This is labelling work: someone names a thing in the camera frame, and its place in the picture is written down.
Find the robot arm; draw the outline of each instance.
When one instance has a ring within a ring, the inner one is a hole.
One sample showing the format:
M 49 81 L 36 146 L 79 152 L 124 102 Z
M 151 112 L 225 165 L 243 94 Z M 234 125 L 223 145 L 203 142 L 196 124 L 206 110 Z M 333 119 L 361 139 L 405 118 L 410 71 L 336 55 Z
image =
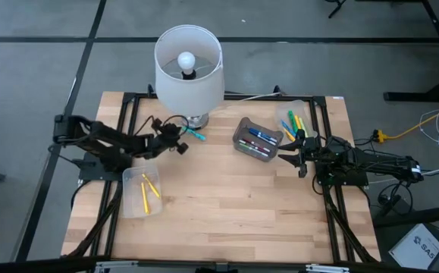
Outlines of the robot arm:
M 299 177 L 307 173 L 306 162 L 315 162 L 318 178 L 328 185 L 356 185 L 366 172 L 389 174 L 407 183 L 423 180 L 419 163 L 411 156 L 371 154 L 354 148 L 346 140 L 331 136 L 324 147 L 314 137 L 305 138 L 305 132 L 299 130 L 293 143 L 278 147 L 282 150 L 299 150 L 297 155 L 278 155 L 296 168 L 300 168 Z
M 152 122 L 152 129 L 157 136 L 152 133 L 129 136 L 100 121 L 90 121 L 75 115 L 56 115 L 54 122 L 52 140 L 55 144 L 78 146 L 98 158 L 103 168 L 113 173 L 129 168 L 132 158 L 155 158 L 171 148 L 182 155 L 188 148 L 186 143 L 178 143 L 180 127 L 170 123 L 162 124 L 157 118 Z

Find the yellow pencil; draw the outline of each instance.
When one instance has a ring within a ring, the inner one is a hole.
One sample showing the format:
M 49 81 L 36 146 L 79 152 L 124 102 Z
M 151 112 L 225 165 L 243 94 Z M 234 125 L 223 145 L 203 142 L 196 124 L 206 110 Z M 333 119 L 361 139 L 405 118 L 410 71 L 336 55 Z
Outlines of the yellow pencil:
M 283 130 L 285 131 L 285 134 L 287 135 L 287 137 L 291 140 L 291 141 L 295 141 L 295 137 L 292 136 L 292 134 L 285 128 L 283 128 Z
M 303 123 L 303 119 L 300 119 L 300 124 L 302 125 L 303 130 L 305 131 L 305 137 L 309 137 L 309 134 L 307 133 L 307 128 L 305 128 L 305 124 Z
M 300 121 L 298 120 L 298 116 L 297 116 L 297 115 L 295 115 L 295 123 L 296 123 L 296 127 L 298 128 L 298 130 L 300 130 L 300 129 L 303 128 L 302 124 L 301 124 Z
M 149 178 L 145 174 L 142 174 L 142 176 L 147 182 L 149 182 L 149 186 L 152 189 L 152 192 L 160 199 L 160 193 L 158 193 L 157 189 L 153 186 L 152 182 L 150 182 Z
M 145 184 L 142 182 L 143 208 L 147 215 L 150 214 L 149 203 L 146 201 Z

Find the concrete floor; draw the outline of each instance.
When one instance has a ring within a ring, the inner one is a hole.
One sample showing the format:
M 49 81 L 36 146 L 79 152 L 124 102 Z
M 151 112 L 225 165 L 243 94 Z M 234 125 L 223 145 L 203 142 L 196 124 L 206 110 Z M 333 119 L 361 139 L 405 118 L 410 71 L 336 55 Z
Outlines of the concrete floor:
M 432 1 L 439 17 L 439 1 Z M 99 0 L 0 0 L 0 36 L 87 36 Z M 436 36 L 420 4 L 348 1 L 333 19 L 333 4 L 296 0 L 114 0 L 97 36 L 159 36 L 178 24 L 198 24 L 217 36 Z M 74 114 L 93 118 L 102 91 L 144 92 L 154 82 L 153 43 L 95 44 Z M 404 131 L 437 103 L 385 102 L 387 91 L 424 92 L 439 82 L 439 46 L 224 43 L 226 89 L 344 96 L 355 138 L 373 129 Z M 0 262 L 11 254 L 83 53 L 83 43 L 0 43 Z M 428 132 L 434 132 L 429 124 Z M 439 168 L 439 146 L 419 131 L 382 146 Z M 77 157 L 77 150 L 64 151 Z M 370 177 L 370 181 L 384 179 Z M 76 188 L 77 169 L 56 168 L 30 259 L 58 257 Z M 373 184 L 375 202 L 387 184 Z M 439 207 L 439 176 L 411 187 L 415 209 Z

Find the clear plastic cup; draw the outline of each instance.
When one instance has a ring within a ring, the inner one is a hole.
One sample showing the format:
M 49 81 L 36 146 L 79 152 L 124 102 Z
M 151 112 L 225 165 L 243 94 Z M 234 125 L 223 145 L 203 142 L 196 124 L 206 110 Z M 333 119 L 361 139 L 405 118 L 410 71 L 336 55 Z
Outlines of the clear plastic cup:
M 145 174 L 157 189 L 160 198 L 152 191 L 149 183 L 143 178 Z M 145 187 L 149 214 L 143 205 L 142 183 Z M 144 161 L 142 166 L 132 167 L 123 172 L 123 213 L 125 218 L 144 218 L 160 213 L 163 209 L 161 200 L 160 179 L 157 166 L 152 160 Z

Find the wooden table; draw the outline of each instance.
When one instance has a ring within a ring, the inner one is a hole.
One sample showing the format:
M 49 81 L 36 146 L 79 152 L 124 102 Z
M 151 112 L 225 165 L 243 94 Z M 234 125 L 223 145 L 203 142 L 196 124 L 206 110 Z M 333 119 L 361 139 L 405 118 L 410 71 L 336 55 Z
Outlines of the wooden table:
M 122 98 L 123 93 L 104 92 L 96 120 L 116 127 Z M 326 100 L 332 134 L 353 143 L 344 100 Z M 286 161 L 277 157 L 264 163 L 238 152 L 232 145 L 231 138 L 242 117 L 277 128 L 274 111 L 282 102 L 224 101 L 224 105 L 231 103 L 210 113 L 209 125 L 201 131 L 207 141 L 186 134 L 181 139 L 189 145 L 184 155 L 164 152 L 155 160 L 164 210 L 145 219 L 119 217 L 112 258 L 332 262 L 325 204 L 322 196 L 312 191 L 314 166 L 309 164 L 307 177 L 299 179 L 298 169 Z M 124 132 L 129 123 L 128 110 Z M 317 111 L 323 128 L 320 110 Z M 141 99 L 136 128 L 149 115 L 164 120 L 171 113 L 157 99 Z M 146 126 L 143 133 L 150 130 Z M 134 165 L 139 165 L 140 160 L 135 160 Z M 63 254 L 73 250 L 95 224 L 103 185 L 103 181 L 90 182 L 77 194 Z M 371 255 L 379 259 L 365 196 L 356 187 L 343 187 L 343 194 L 350 227 Z M 107 234 L 105 226 L 99 253 L 104 252 Z M 345 259 L 338 227 L 337 237 Z

